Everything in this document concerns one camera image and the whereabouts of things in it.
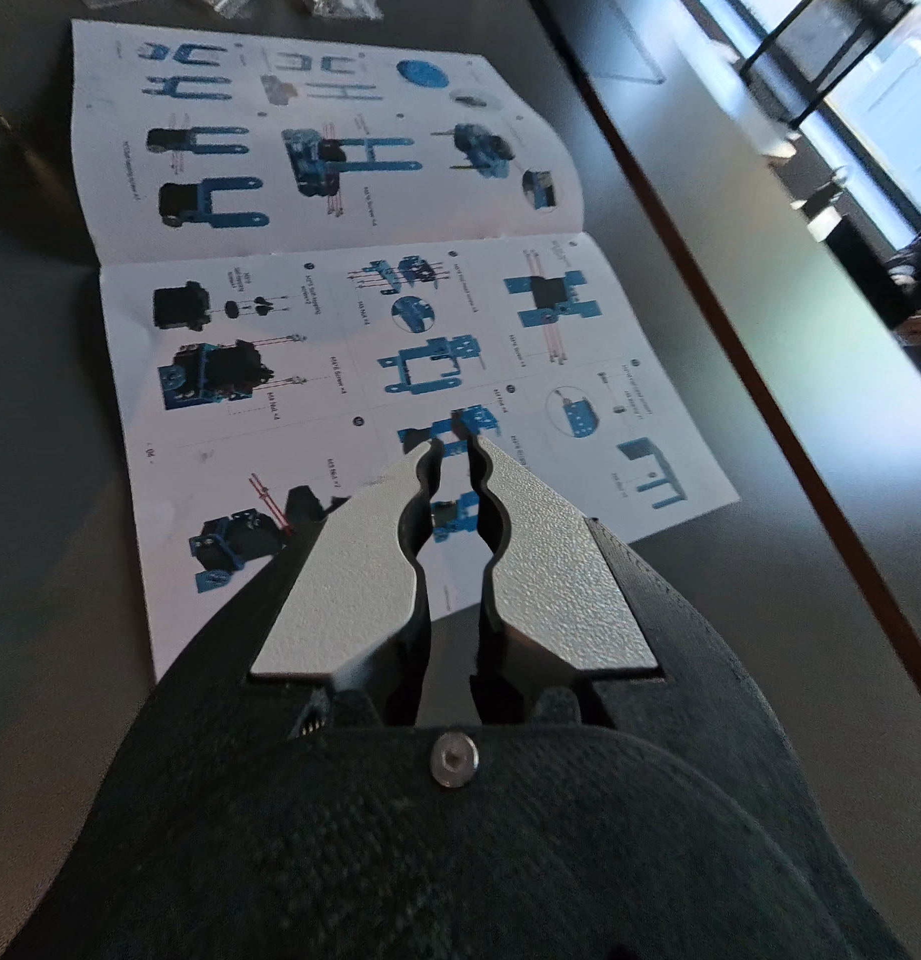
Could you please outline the printed assembly instruction sheet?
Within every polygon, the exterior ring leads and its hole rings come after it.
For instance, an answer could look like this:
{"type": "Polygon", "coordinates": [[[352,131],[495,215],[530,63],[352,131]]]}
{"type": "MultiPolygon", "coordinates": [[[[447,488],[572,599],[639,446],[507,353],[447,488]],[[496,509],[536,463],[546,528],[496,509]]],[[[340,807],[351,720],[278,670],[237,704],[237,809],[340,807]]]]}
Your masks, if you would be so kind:
{"type": "Polygon", "coordinates": [[[412,434],[445,446],[430,611],[486,556],[459,413],[631,543],[738,501],[585,232],[571,154],[483,57],[76,20],[155,677],[412,434]]]}

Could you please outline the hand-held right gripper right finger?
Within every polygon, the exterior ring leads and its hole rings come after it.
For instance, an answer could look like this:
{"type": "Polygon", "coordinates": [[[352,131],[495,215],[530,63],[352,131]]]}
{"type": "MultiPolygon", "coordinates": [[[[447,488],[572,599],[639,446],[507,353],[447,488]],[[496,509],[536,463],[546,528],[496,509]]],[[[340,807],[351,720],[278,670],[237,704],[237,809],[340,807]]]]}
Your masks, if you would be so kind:
{"type": "Polygon", "coordinates": [[[493,441],[468,442],[483,571],[482,688],[541,692],[651,676],[659,662],[589,519],[493,441]]]}

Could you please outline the clear acrylic sheet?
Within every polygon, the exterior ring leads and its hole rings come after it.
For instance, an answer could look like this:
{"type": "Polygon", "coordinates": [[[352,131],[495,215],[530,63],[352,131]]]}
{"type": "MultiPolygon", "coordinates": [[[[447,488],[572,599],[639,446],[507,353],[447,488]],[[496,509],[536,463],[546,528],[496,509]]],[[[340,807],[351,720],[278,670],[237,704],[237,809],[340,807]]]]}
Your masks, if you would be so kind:
{"type": "Polygon", "coordinates": [[[618,2],[589,2],[583,15],[582,54],[586,73],[642,87],[667,81],[658,61],[618,2]]]}

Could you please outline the black metal frame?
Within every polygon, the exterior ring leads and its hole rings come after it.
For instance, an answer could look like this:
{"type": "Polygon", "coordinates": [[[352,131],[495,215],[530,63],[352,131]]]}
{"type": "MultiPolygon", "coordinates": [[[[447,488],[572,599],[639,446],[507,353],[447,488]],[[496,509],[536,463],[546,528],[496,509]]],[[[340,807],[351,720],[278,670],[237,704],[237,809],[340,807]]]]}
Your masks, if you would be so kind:
{"type": "Polygon", "coordinates": [[[795,132],[914,9],[907,1],[801,1],[741,64],[767,118],[795,132]]]}

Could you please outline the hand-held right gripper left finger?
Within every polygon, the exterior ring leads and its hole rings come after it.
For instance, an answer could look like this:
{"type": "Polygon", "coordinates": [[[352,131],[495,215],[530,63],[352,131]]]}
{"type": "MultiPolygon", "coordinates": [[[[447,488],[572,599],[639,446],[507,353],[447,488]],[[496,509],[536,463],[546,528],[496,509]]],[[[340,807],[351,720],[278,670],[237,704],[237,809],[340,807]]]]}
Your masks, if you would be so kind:
{"type": "Polygon", "coordinates": [[[384,722],[415,722],[431,617],[419,552],[433,535],[443,442],[419,441],[331,513],[273,620],[251,677],[359,691],[384,722]]]}

